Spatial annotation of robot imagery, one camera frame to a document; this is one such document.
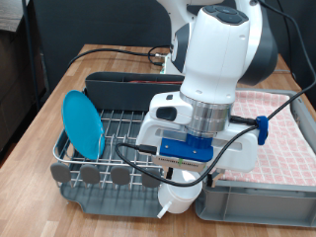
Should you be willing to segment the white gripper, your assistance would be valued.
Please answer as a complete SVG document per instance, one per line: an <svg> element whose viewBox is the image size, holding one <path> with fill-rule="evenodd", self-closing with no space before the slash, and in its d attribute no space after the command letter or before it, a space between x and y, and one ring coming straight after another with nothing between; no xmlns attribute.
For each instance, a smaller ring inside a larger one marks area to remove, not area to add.
<svg viewBox="0 0 316 237"><path fill-rule="evenodd" d="M225 170L247 173L257 160L258 133L241 132L247 127L230 121L233 102L213 103L207 98L180 91L155 95L136 138L138 145L156 149L153 162L200 172L217 168L211 175L212 188Z"/></svg>

